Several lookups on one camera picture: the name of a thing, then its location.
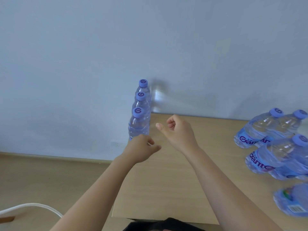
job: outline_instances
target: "hand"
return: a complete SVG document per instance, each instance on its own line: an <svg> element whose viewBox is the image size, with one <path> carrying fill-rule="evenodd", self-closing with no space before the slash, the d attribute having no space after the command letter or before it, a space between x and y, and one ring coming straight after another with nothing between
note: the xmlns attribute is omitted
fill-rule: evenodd
<svg viewBox="0 0 308 231"><path fill-rule="evenodd" d="M167 120L167 124L168 128L161 123L156 123L156 127L167 137L176 150L185 154L199 148L190 124L181 119L179 115L171 116Z"/></svg>
<svg viewBox="0 0 308 231"><path fill-rule="evenodd" d="M154 144L155 142L150 136L138 135L129 141L122 155L127 156L134 164L141 163L161 149L160 145Z"/></svg>

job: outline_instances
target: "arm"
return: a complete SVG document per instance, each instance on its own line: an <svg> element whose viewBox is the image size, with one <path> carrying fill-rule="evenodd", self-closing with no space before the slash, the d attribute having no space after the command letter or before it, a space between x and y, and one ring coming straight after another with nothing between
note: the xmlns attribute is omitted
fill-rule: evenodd
<svg viewBox="0 0 308 231"><path fill-rule="evenodd" d="M161 149L148 143L154 144L150 136L134 137L51 231L101 231L128 172Z"/></svg>
<svg viewBox="0 0 308 231"><path fill-rule="evenodd" d="M282 231L199 148L189 123L173 115L167 124L168 128L160 123L156 127L184 154L195 170L218 222L225 231Z"/></svg>

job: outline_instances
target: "forearm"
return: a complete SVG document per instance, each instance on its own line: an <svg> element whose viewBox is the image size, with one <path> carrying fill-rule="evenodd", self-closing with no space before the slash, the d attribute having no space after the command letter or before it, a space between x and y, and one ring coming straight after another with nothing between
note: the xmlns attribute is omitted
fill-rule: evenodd
<svg viewBox="0 0 308 231"><path fill-rule="evenodd" d="M51 231L101 231L133 165L125 155L117 157Z"/></svg>
<svg viewBox="0 0 308 231"><path fill-rule="evenodd" d="M199 148L184 154L194 168L202 189L226 231L281 231Z"/></svg>

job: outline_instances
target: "plastic water bottle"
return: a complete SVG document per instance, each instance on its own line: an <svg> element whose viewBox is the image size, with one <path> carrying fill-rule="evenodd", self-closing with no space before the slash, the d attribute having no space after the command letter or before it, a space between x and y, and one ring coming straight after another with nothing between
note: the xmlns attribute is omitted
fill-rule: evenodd
<svg viewBox="0 0 308 231"><path fill-rule="evenodd" d="M282 117L283 112L278 108L272 108L268 113L258 115L250 120L234 136L234 142L241 148L249 148L267 135L267 127L277 118Z"/></svg>
<svg viewBox="0 0 308 231"><path fill-rule="evenodd" d="M272 177L278 180L298 178L305 180L308 176L308 148L303 147L302 151L296 152L293 159L284 166L269 171Z"/></svg>
<svg viewBox="0 0 308 231"><path fill-rule="evenodd" d="M146 100L146 95L143 92L138 92L136 94L136 99L135 102L133 103L133 108L132 108L132 113L134 108L143 108L144 112L145 112L145 116L148 120L148 122L150 122L150 115L151 115L151 108L150 105L148 103L148 101Z"/></svg>
<svg viewBox="0 0 308 231"><path fill-rule="evenodd" d="M289 216L308 217L308 183L276 191L274 201Z"/></svg>
<svg viewBox="0 0 308 231"><path fill-rule="evenodd" d="M296 134L302 120L307 116L308 114L304 110L298 109L292 114L287 114L281 118L278 118L268 127L268 135L255 145L257 147L261 147L272 140L292 137Z"/></svg>
<svg viewBox="0 0 308 231"><path fill-rule="evenodd" d="M134 108L128 124L129 140L140 134L149 135L150 127L145 114L143 108Z"/></svg>
<svg viewBox="0 0 308 231"><path fill-rule="evenodd" d="M148 81L146 79L139 80L139 87L137 88L135 95L139 92L143 92L146 95L146 100L151 106L152 95L151 95L150 89L148 88Z"/></svg>
<svg viewBox="0 0 308 231"><path fill-rule="evenodd" d="M282 167L302 147L308 146L308 139L300 134L290 138L274 140L250 153L245 163L254 173L266 173Z"/></svg>

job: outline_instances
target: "left hand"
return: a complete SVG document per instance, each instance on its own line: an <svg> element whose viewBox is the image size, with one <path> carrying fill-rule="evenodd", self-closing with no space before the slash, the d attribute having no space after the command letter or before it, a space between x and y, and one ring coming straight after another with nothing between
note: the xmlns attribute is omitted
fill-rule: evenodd
<svg viewBox="0 0 308 231"><path fill-rule="evenodd" d="M138 135L128 142L122 155L129 157L133 163L141 163L161 149L160 145L154 144L155 142L150 136Z"/></svg>

